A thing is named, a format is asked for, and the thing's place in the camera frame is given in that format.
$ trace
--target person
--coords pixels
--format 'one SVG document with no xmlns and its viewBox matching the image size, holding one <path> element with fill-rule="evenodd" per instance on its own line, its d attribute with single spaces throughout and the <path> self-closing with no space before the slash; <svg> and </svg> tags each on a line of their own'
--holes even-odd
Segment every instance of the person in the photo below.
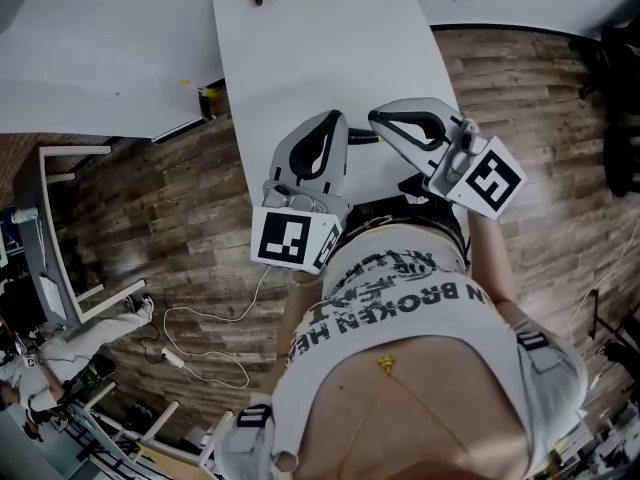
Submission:
<svg viewBox="0 0 640 480">
<path fill-rule="evenodd" d="M 214 445 L 225 478 L 522 479 L 569 432 L 578 352 L 517 304 L 497 222 L 450 203 L 356 208 L 289 283 L 277 357 Z"/>
<path fill-rule="evenodd" d="M 47 340 L 33 367 L 23 356 L 0 367 L 0 412 L 13 404 L 36 412 L 56 407 L 64 395 L 62 383 L 84 370 L 102 345 L 148 324 L 153 309 L 153 299 L 147 295 L 136 311 L 101 320 L 69 342 L 58 337 Z"/>
</svg>

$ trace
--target yellow object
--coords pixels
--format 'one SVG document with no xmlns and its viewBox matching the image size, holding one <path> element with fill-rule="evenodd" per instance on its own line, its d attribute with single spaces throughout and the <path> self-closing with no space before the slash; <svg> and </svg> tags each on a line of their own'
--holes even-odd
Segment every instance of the yellow object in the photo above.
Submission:
<svg viewBox="0 0 640 480">
<path fill-rule="evenodd" d="M 206 473 L 196 464 L 189 464 L 182 459 L 154 450 L 141 443 L 138 443 L 138 446 L 144 455 L 156 463 L 158 469 L 174 480 L 211 480 L 213 478 L 213 475 Z"/>
<path fill-rule="evenodd" d="M 396 364 L 396 358 L 393 356 L 380 356 L 378 358 L 378 364 L 385 372 L 387 372 L 387 375 L 391 375 L 393 366 Z"/>
<path fill-rule="evenodd" d="M 207 87 L 205 90 L 202 91 L 202 95 L 205 98 L 209 98 L 210 100 L 212 100 L 218 95 L 218 93 L 216 92 L 215 89 L 210 89 Z"/>
<path fill-rule="evenodd" d="M 555 450 L 558 453 L 562 453 L 563 451 L 565 451 L 565 449 L 567 448 L 567 445 L 569 444 L 569 438 L 565 437 L 564 439 L 562 439 L 561 441 L 558 441 L 558 444 L 556 444 L 556 448 Z"/>
</svg>

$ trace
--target white cable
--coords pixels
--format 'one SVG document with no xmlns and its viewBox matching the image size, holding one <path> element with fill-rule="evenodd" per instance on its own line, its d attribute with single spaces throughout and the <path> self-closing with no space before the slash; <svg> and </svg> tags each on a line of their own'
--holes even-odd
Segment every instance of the white cable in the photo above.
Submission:
<svg viewBox="0 0 640 480">
<path fill-rule="evenodd" d="M 271 267 L 267 267 L 267 270 L 265 270 L 264 274 L 262 274 L 262 277 L 260 278 L 260 281 L 258 281 L 258 286 L 256 286 L 256 292 L 253 295 L 253 300 L 251 301 L 251 304 L 249 304 L 249 307 L 247 309 L 245 309 L 244 313 L 242 313 L 242 315 L 240 315 L 238 318 L 224 318 L 222 316 L 212 315 L 210 313 L 201 313 L 200 311 L 196 311 L 195 309 L 190 308 L 189 306 L 177 306 L 175 308 L 167 309 L 167 311 L 164 314 L 164 320 L 162 322 L 162 326 L 164 327 L 164 333 L 167 335 L 167 338 L 169 338 L 169 341 L 173 344 L 173 346 L 176 348 L 176 350 L 178 352 L 180 352 L 181 354 L 184 354 L 185 356 L 191 356 L 191 357 L 203 357 L 203 356 L 208 356 L 208 355 L 211 355 L 211 354 L 217 354 L 219 356 L 226 357 L 227 359 L 230 359 L 231 361 L 233 361 L 234 363 L 236 363 L 240 367 L 240 369 L 242 370 L 242 373 L 244 374 L 244 377 L 245 377 L 246 381 L 242 386 L 232 386 L 232 385 L 227 384 L 226 382 L 223 382 L 223 381 L 218 380 L 218 379 L 205 379 L 203 377 L 200 377 L 200 375 L 195 373 L 191 368 L 189 368 L 185 364 L 183 368 L 186 368 L 189 372 L 191 372 L 191 374 L 194 377 L 197 377 L 198 379 L 200 379 L 200 380 L 202 380 L 204 382 L 216 382 L 218 384 L 222 384 L 223 386 L 226 386 L 226 387 L 231 388 L 231 389 L 244 389 L 249 385 L 249 375 L 247 375 L 247 371 L 244 369 L 244 366 L 242 366 L 236 359 L 234 359 L 230 355 L 227 355 L 224 352 L 219 352 L 217 350 L 211 350 L 209 352 L 203 352 L 201 354 L 192 354 L 191 352 L 185 352 L 184 350 L 182 350 L 176 344 L 176 342 L 173 341 L 173 338 L 167 332 L 167 315 L 171 311 L 179 311 L 181 309 L 186 309 L 186 310 L 191 311 L 192 313 L 195 313 L 196 315 L 215 318 L 216 320 L 222 320 L 223 322 L 239 322 L 240 320 L 242 320 L 246 316 L 246 314 L 251 310 L 253 305 L 256 303 L 256 300 L 258 299 L 258 292 L 260 291 L 260 287 L 262 286 L 262 281 L 264 281 L 264 278 L 267 275 L 267 273 L 269 272 L 269 270 L 271 270 Z"/>
<path fill-rule="evenodd" d="M 624 247 L 622 248 L 622 252 L 620 253 L 620 256 L 618 257 L 618 259 L 616 260 L 616 262 L 613 264 L 613 267 L 611 267 L 611 270 L 609 270 L 609 272 L 602 277 L 602 279 L 600 279 L 600 281 L 598 281 L 596 284 L 594 284 L 591 288 L 589 288 L 587 290 L 587 293 L 584 294 L 584 297 L 582 297 L 582 300 L 580 301 L 580 305 L 578 306 L 578 308 L 573 312 L 573 314 L 569 317 L 569 339 L 571 340 L 571 344 L 573 345 L 573 326 L 571 325 L 571 321 L 575 318 L 575 316 L 580 312 L 580 309 L 582 308 L 582 305 L 584 304 L 584 301 L 587 300 L 587 297 L 589 296 L 589 294 L 591 293 L 592 290 L 595 290 L 598 286 L 600 286 L 602 284 L 602 282 L 607 279 L 611 274 L 613 274 L 613 272 L 615 271 L 616 267 L 618 266 L 618 264 L 622 261 L 622 258 L 624 258 L 624 255 L 627 253 L 627 249 L 629 248 L 629 246 L 633 243 L 633 239 L 636 236 L 636 231 L 638 230 L 638 224 L 640 224 L 640 217 L 638 217 L 638 219 L 636 220 L 636 225 L 633 228 L 633 233 L 631 233 L 631 238 L 629 238 L 629 240 L 627 241 L 626 244 L 624 244 Z"/>
</svg>

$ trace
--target white t-shirt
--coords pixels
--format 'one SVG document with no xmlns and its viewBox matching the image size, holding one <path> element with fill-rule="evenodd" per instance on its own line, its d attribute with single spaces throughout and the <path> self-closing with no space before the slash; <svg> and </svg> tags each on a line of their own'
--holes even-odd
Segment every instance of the white t-shirt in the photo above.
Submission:
<svg viewBox="0 0 640 480">
<path fill-rule="evenodd" d="M 49 370 L 58 382 L 72 379 L 82 366 L 74 361 L 73 353 L 67 343 L 59 338 L 52 338 L 40 348 L 40 357 L 46 362 Z M 0 379 L 9 382 L 20 392 L 20 405 L 32 411 L 52 409 L 58 402 L 51 395 L 49 383 L 40 365 L 29 368 L 23 357 L 17 357 L 0 368 Z"/>
<path fill-rule="evenodd" d="M 405 224 L 363 233 L 331 260 L 323 299 L 296 329 L 273 393 L 274 456 L 297 457 L 315 395 L 341 361 L 418 336 L 457 338 L 484 360 L 527 433 L 532 468 L 571 430 L 586 396 L 580 355 L 528 322 L 511 328 L 445 238 Z"/>
</svg>

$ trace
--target white plug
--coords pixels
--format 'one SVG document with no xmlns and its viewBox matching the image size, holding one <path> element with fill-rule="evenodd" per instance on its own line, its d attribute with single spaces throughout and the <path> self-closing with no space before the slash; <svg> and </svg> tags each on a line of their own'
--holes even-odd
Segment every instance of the white plug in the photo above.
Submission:
<svg viewBox="0 0 640 480">
<path fill-rule="evenodd" d="M 162 357 L 178 369 L 184 366 L 184 361 L 166 347 L 162 349 Z"/>
</svg>

